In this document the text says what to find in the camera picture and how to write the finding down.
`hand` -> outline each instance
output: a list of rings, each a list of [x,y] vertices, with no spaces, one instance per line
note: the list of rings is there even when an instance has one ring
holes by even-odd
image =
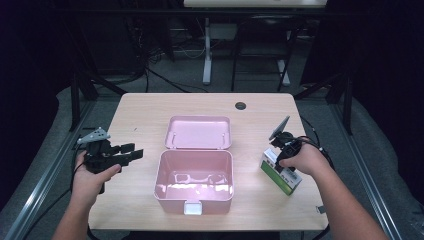
[[[76,167],[84,162],[85,153],[86,151],[78,155]],[[103,183],[109,181],[120,170],[121,165],[116,164],[101,173],[94,174],[82,164],[74,176],[71,202],[77,203],[80,207],[91,208],[96,202]]]
[[[299,171],[311,175],[315,175],[317,170],[322,171],[331,168],[327,159],[314,146],[303,143],[299,153],[291,158],[282,159],[280,162],[282,167],[295,167]]]

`green and white box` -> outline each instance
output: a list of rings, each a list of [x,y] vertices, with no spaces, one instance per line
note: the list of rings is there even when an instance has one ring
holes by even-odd
[[[282,170],[280,168],[281,172],[276,170],[276,161],[277,155],[272,149],[268,148],[262,154],[261,169],[281,188],[281,190],[283,190],[284,193],[290,196],[302,181],[302,177],[289,168],[282,168]]]

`box latch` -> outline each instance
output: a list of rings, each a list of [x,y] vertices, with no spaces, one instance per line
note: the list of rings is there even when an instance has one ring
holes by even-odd
[[[202,202],[199,200],[187,200],[184,203],[185,215],[202,215]]]

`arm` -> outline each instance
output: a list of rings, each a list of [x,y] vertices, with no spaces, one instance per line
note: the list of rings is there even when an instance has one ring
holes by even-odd
[[[295,167],[315,180],[335,239],[388,239],[318,149],[303,144],[296,156],[280,165]]]
[[[84,154],[82,152],[78,155],[77,166],[83,163]],[[119,164],[98,174],[87,171],[85,165],[77,169],[71,200],[52,239],[86,239],[88,215],[102,184],[109,181],[120,169]]]

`gray floor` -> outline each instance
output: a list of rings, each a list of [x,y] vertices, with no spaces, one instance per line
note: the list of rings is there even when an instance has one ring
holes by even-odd
[[[309,47],[308,41],[298,41],[293,61],[289,67],[292,84],[290,87],[284,88],[282,92],[296,94],[303,90],[299,86],[299,81]],[[163,57],[160,62],[151,64],[150,67],[174,82],[203,88],[208,92],[229,92],[231,61],[228,58],[228,52],[214,51],[212,83],[209,86],[202,84],[203,58],[204,55],[199,58],[188,58],[181,53],[177,54],[175,62]],[[179,92],[153,75],[150,75],[149,80],[149,92]],[[145,84],[146,79],[143,77],[137,81],[120,85],[120,87],[129,92],[144,92]],[[275,92],[277,85],[276,81],[237,82],[236,92]],[[201,91],[194,88],[186,89],[193,92]],[[119,97],[102,86],[98,86],[98,91],[100,93],[98,101],[92,103],[82,99],[87,117],[76,133],[68,132],[71,124],[70,90],[65,89],[58,94],[60,109],[55,122],[23,181],[0,213],[0,239],[21,239],[31,221],[67,189],[73,157],[73,151],[70,149],[72,144],[69,143],[75,141],[75,135],[85,135],[91,131],[91,128],[108,129],[119,103]],[[344,134],[344,130],[339,124],[340,108],[337,105],[325,103],[322,98],[325,92],[326,90],[323,89],[308,99],[297,101],[297,106],[300,114],[314,125],[322,146],[330,152],[342,180],[377,221],[393,220],[396,228],[389,229],[392,239],[424,239],[423,229],[414,227],[414,224],[424,221],[422,215],[416,214],[420,212],[419,204],[411,197],[406,185],[397,174],[396,154],[384,134],[367,111],[356,101],[354,101],[352,112],[353,136]],[[311,135],[309,127],[305,125],[305,129]],[[355,151],[355,147],[358,148],[359,155]],[[49,169],[58,158],[63,159],[63,164],[56,166],[57,174],[52,185],[45,187],[47,194],[39,199],[39,204],[31,202],[30,196],[39,191],[37,184],[43,180],[46,169]],[[361,161],[371,174],[371,180],[373,180],[371,187],[369,179],[368,181],[363,180],[367,180],[367,176],[365,173],[364,177]],[[372,183],[375,183],[377,192],[372,191]],[[32,229],[28,239],[50,239],[68,200],[69,195],[60,200]],[[94,231],[94,234],[100,239],[120,239],[128,232]],[[307,232],[305,239],[311,239],[316,234],[317,232]],[[281,233],[281,239],[300,238],[301,233],[299,232]],[[331,239],[331,235],[327,235],[325,239]]]

